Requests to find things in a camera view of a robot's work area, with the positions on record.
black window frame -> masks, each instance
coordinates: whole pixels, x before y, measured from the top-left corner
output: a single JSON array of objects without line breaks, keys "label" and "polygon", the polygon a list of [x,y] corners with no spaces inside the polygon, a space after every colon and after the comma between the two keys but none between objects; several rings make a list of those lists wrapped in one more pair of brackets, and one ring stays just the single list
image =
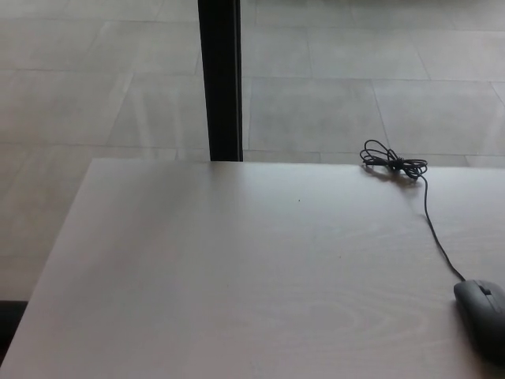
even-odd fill
[{"label": "black window frame", "polygon": [[240,0],[198,0],[211,161],[243,160]]}]

white desk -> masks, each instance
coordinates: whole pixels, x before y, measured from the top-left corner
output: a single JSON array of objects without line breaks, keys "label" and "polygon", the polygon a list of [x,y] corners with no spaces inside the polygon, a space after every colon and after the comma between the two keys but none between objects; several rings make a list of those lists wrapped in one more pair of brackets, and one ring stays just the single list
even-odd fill
[{"label": "white desk", "polygon": [[[505,287],[505,173],[427,176],[454,264]],[[96,160],[0,378],[496,376],[422,194],[353,166]]]}]

tiled floor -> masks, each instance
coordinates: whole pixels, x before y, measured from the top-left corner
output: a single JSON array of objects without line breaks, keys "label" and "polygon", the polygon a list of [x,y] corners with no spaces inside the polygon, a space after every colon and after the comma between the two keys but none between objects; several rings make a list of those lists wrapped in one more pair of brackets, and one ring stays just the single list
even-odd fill
[{"label": "tiled floor", "polygon": [[[245,159],[505,167],[505,1],[241,0]],[[196,0],[0,0],[0,298],[92,157],[207,160]]]}]

mouse cable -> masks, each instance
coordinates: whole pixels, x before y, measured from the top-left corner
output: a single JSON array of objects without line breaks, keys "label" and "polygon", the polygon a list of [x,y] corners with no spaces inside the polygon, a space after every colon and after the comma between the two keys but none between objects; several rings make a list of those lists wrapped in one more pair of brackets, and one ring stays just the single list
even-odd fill
[{"label": "mouse cable", "polygon": [[[379,147],[370,148],[369,144],[377,144]],[[365,142],[365,148],[361,150],[360,157],[363,160],[363,163],[366,166],[384,166],[393,172],[403,171],[405,174],[417,181],[419,178],[425,181],[425,215],[426,221],[428,222],[428,226],[432,231],[433,238],[435,239],[436,246],[439,248],[442,253],[443,258],[447,262],[447,265],[451,269],[451,271],[462,281],[466,281],[465,277],[456,269],[455,266],[451,263],[451,260],[447,256],[445,249],[442,247],[442,244],[439,241],[439,238],[436,235],[435,228],[433,227],[433,223],[429,218],[428,214],[428,180],[423,176],[424,173],[428,170],[428,162],[424,159],[403,159],[398,156],[393,150],[387,148],[382,143],[377,140],[368,140]]]}]

computer mouse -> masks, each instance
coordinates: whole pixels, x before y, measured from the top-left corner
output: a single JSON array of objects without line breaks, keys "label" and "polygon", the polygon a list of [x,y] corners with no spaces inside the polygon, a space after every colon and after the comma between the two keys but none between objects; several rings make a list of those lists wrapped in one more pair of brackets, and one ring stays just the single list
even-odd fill
[{"label": "computer mouse", "polygon": [[492,282],[465,280],[454,295],[470,340],[490,361],[505,363],[505,291]]}]

